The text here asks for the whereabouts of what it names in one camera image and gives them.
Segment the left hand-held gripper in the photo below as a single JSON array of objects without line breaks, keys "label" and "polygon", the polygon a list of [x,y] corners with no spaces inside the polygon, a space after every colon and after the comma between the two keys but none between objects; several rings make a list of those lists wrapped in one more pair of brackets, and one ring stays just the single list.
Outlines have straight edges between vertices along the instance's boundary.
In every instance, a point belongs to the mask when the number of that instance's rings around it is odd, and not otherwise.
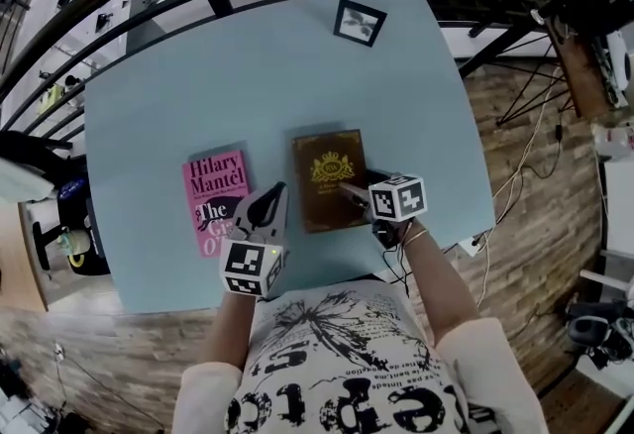
[{"label": "left hand-held gripper", "polygon": [[238,204],[233,228],[222,241],[219,274],[227,291],[267,297],[285,267],[288,189],[283,181]]}]

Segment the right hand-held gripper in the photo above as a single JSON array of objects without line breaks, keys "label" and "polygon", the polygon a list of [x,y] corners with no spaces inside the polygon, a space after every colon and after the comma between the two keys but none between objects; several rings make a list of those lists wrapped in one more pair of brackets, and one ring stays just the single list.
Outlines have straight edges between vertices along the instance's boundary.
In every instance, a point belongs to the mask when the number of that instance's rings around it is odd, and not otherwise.
[{"label": "right hand-held gripper", "polygon": [[427,211],[424,180],[418,175],[399,174],[361,188],[339,183],[342,195],[362,209],[370,207],[371,228],[384,247],[396,247],[413,218]]}]

